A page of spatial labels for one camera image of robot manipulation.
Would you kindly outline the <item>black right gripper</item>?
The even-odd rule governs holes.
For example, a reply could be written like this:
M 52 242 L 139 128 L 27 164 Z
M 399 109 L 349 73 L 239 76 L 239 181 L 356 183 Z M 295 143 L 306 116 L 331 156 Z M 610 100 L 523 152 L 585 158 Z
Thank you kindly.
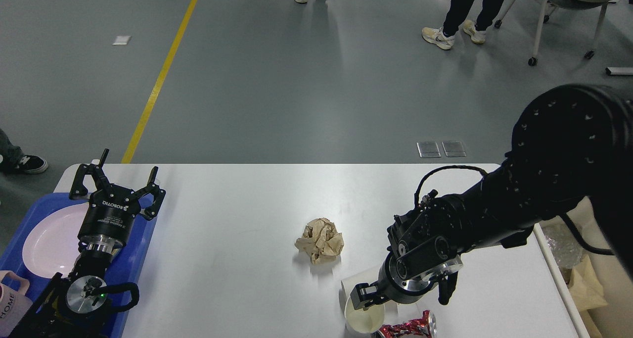
M 438 302 L 448 305 L 456 290 L 459 270 L 463 268 L 461 257 L 447 260 L 430 270 L 403 279 L 398 273 L 393 254 L 388 254 L 378 271 L 378 283 L 359 283 L 351 291 L 350 298 L 355 310 L 368 310 L 372 306 L 392 300 L 400 304 L 418 302 L 423 295 L 438 288 Z

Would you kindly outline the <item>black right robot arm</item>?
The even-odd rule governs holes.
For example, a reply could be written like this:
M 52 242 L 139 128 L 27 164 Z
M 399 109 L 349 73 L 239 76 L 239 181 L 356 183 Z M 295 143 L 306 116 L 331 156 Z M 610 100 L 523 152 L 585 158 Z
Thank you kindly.
M 421 195 L 387 228 L 388 255 L 378 279 L 351 291 L 355 309 L 390 300 L 417 302 L 433 288 L 448 304 L 462 254 L 523 246 L 541 221 L 587 198 L 613 255 L 632 275 L 632 93 L 603 85 L 557 86 L 536 97 L 513 127 L 511 151 L 461 194 Z

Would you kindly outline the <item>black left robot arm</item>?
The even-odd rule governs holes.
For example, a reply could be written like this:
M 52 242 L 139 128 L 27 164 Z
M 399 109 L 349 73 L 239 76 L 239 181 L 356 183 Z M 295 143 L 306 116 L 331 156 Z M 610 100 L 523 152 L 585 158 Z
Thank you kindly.
M 103 338 L 103 329 L 119 313 L 139 302 L 135 280 L 112 282 L 107 275 L 116 255 L 125 254 L 136 219 L 156 218 L 167 192 L 152 167 L 138 190 L 110 182 L 98 163 L 80 164 L 68 197 L 85 199 L 86 214 L 78 230 L 78 257 L 67 275 L 55 273 L 9 333 L 10 338 Z

